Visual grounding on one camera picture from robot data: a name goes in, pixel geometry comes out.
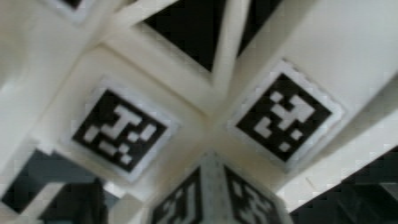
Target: black square pattern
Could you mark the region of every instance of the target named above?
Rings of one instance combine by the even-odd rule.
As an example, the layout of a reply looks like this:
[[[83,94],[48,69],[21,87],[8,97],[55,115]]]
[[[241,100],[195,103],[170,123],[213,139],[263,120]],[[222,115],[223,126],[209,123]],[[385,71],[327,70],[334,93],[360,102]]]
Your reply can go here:
[[[211,71],[225,0],[179,0],[145,20],[170,43]]]
[[[202,223],[202,206],[200,168],[197,168],[152,210],[151,224]]]
[[[225,166],[223,170],[234,221],[239,224],[282,224],[273,202]]]
[[[165,129],[159,121],[106,90],[72,140],[129,172]]]
[[[330,115],[321,102],[280,73],[236,127],[287,161]]]

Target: white structure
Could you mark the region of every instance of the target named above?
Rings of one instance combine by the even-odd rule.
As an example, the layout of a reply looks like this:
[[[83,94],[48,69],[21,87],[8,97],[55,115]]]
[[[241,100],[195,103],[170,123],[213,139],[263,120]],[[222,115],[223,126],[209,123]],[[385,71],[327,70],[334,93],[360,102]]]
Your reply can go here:
[[[0,91],[0,192],[21,168],[19,163],[10,167],[26,156],[19,150],[33,140],[28,148],[56,150],[142,201],[143,209],[170,178],[213,148],[293,210],[398,144],[396,0],[284,0],[238,58],[248,0],[227,0],[211,72],[202,72],[167,40],[156,41],[154,31],[140,29],[142,20],[175,0],[85,2],[74,17],[72,10],[44,0],[0,1],[0,88],[7,90]],[[344,111],[316,146],[319,153],[302,155],[287,173],[225,128],[282,59]],[[62,141],[80,125],[104,75],[179,122],[131,182]]]

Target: white frame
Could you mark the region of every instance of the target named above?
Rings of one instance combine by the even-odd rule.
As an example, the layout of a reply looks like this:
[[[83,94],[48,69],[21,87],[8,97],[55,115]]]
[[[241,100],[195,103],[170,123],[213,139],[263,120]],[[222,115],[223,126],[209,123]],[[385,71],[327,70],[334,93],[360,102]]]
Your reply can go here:
[[[232,114],[231,120],[227,121],[225,127],[232,135],[236,135],[241,141],[254,147],[257,153],[264,157],[270,158],[271,162],[282,168],[284,172],[289,172],[291,169],[296,167],[303,159],[303,156],[312,157],[314,154],[319,152],[321,149],[316,146],[319,145],[319,142],[323,141],[323,136],[327,132],[332,131],[335,124],[342,119],[344,111],[342,111],[341,105],[335,103],[325,91],[321,91],[319,87],[307,80],[303,74],[295,70],[293,65],[284,60],[280,60],[270,72],[266,72],[266,70],[263,69],[259,73],[261,74],[268,73],[268,76],[264,77],[261,84],[255,86],[252,93],[241,102],[239,108],[236,109],[236,112]],[[314,99],[319,101],[321,105],[327,107],[327,109],[332,112],[330,117],[327,118],[321,126],[318,127],[318,130],[314,131],[309,139],[305,140],[286,162],[277,158],[271,151],[259,145],[259,143],[254,141],[254,139],[245,134],[245,132],[236,128],[236,124],[247,114],[247,111],[254,103],[257,102],[263,92],[266,91],[280,73],[291,78],[298,86],[305,89],[311,96],[314,97]]]
[[[113,16],[103,43],[131,60],[154,79],[186,99],[206,115],[215,112],[227,94],[236,53],[245,27],[250,0],[227,0],[213,70],[206,71],[167,40],[152,37],[136,25],[177,0],[142,0]]]
[[[167,127],[165,133],[163,133],[163,135],[149,149],[149,152],[145,153],[145,155],[140,159],[140,162],[138,162],[129,173],[110,163],[110,161],[104,158],[99,157],[99,155],[88,149],[85,149],[85,147],[71,139],[106,89],[110,89],[122,96],[122,99],[152,116],[152,118],[163,123],[163,125]],[[179,129],[179,121],[177,121],[175,117],[154,105],[154,102],[147,99],[147,97],[143,97],[143,95],[140,93],[136,93],[131,90],[131,88],[128,88],[128,86],[122,86],[115,81],[110,80],[110,78],[103,78],[99,85],[92,91],[92,96],[88,97],[88,100],[85,103],[85,110],[78,116],[76,121],[78,121],[76,122],[78,125],[72,126],[72,128],[67,130],[67,135],[62,137],[60,142],[71,146],[71,148],[76,152],[83,153],[88,156],[92,161],[97,162],[99,165],[103,167],[106,167],[119,174],[119,176],[122,178],[126,178],[126,180],[129,182],[133,182],[143,172],[143,169],[147,168],[147,166],[156,158],[159,149],[163,148],[167,142],[170,141],[170,137],[175,135],[175,132]]]
[[[55,11],[60,12],[60,14],[67,17],[67,19],[74,23],[81,23],[97,0],[81,0],[76,9],[72,9],[69,5],[65,5],[62,0],[39,0],[39,1],[44,2],[44,4],[55,9]]]

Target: white border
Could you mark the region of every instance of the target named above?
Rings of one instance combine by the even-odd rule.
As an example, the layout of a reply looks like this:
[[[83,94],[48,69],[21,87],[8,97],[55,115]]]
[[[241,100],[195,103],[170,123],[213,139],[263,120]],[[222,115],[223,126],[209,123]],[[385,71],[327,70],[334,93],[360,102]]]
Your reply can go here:
[[[126,6],[113,16],[101,41],[204,114],[211,115],[227,95],[250,1],[225,0],[209,72],[168,40],[159,38],[158,41],[154,36],[161,35],[152,34],[156,31],[147,33],[149,28],[138,28],[138,23],[174,2],[140,0]]]
[[[273,84],[273,81],[275,81],[280,73],[291,78],[296,85],[303,88],[309,95],[314,97],[314,99],[319,101],[321,105],[327,107],[327,109],[332,112],[330,117],[327,118],[318,130],[314,131],[307,141],[303,142],[303,144],[302,144],[300,148],[296,149],[296,152],[291,155],[286,162],[277,158],[271,151],[259,145],[259,143],[254,141],[250,136],[236,128],[236,124],[247,114],[247,111],[250,110],[254,103],[257,102],[257,99],[259,99],[270,85]],[[227,131],[239,137],[243,142],[254,146],[254,148],[257,149],[255,150],[257,153],[264,157],[270,158],[270,160],[277,164],[277,166],[282,167],[284,172],[289,172],[291,168],[300,163],[303,156],[309,154],[311,149],[316,147],[316,144],[319,144],[321,138],[323,138],[325,134],[328,133],[330,129],[334,128],[337,121],[342,118],[342,114],[344,114],[344,111],[342,111],[341,105],[334,102],[330,96],[319,90],[318,86],[309,82],[305,76],[295,70],[293,65],[284,60],[280,60],[280,62],[277,63],[277,65],[271,69],[268,76],[264,77],[264,79],[261,81],[261,84],[255,86],[250,96],[247,97],[247,99],[241,103],[241,106],[232,114],[232,118],[227,121]]]
[[[106,91],[106,89],[110,89],[120,96],[122,99],[133,104],[133,106],[147,113],[147,115],[152,116],[152,118],[159,121],[159,123],[165,125],[165,133],[149,149],[149,152],[145,153],[140,162],[131,170],[131,172],[128,173],[126,170],[122,170],[119,168],[119,166],[115,166],[110,161],[101,158],[97,156],[97,154],[85,149],[85,147],[71,140],[72,139],[72,135],[74,132],[81,126],[81,123],[85,121],[87,115],[90,113],[90,110],[96,106],[97,100],[101,98],[101,95]],[[67,135],[62,137],[60,142],[65,145],[71,145],[72,149],[78,152],[83,152],[85,155],[92,158],[94,162],[97,162],[104,168],[108,168],[124,178],[129,182],[133,182],[133,180],[136,179],[136,177],[140,176],[143,169],[147,168],[151,161],[154,160],[154,157],[158,155],[159,149],[163,148],[167,142],[170,141],[170,137],[174,136],[177,129],[179,129],[179,122],[177,119],[174,118],[172,114],[158,107],[154,106],[152,101],[142,96],[142,94],[138,94],[131,88],[128,88],[126,86],[122,86],[119,83],[115,83],[115,81],[112,81],[108,78],[103,78],[97,88],[94,89],[94,93],[92,96],[87,100],[85,103],[85,110],[83,113],[78,116],[78,120],[76,120],[76,126],[72,126],[71,130],[67,131]]]
[[[81,0],[76,9],[72,9],[60,0],[40,0],[40,1],[62,13],[62,15],[71,19],[74,23],[81,23],[97,0]]]

